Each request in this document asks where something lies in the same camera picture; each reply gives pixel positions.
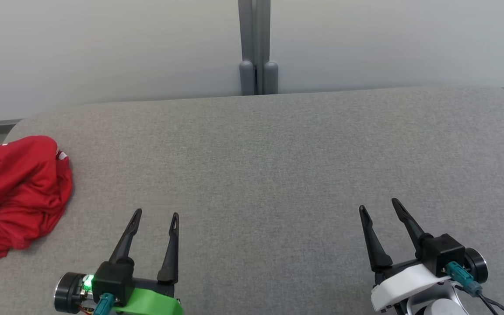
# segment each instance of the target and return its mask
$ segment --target red shirt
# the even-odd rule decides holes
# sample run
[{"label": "red shirt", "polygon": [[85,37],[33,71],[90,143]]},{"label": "red shirt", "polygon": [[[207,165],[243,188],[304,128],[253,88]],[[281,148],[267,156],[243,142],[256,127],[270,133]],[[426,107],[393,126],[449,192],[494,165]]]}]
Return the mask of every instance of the red shirt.
[{"label": "red shirt", "polygon": [[0,145],[0,258],[58,223],[72,189],[69,158],[47,136]]}]

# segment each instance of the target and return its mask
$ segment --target gray sofa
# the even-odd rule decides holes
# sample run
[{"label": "gray sofa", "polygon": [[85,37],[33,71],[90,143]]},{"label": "gray sofa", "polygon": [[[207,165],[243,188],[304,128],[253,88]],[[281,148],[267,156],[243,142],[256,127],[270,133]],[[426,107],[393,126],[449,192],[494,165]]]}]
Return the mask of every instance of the gray sofa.
[{"label": "gray sofa", "polygon": [[[74,106],[22,120],[70,156],[54,231],[0,259],[0,315],[54,314],[136,208],[134,275],[154,279],[180,213],[186,314],[372,314],[364,204],[396,263],[414,249],[390,199],[487,259],[504,303],[504,90],[423,87]],[[462,295],[473,315],[489,314]]]}]

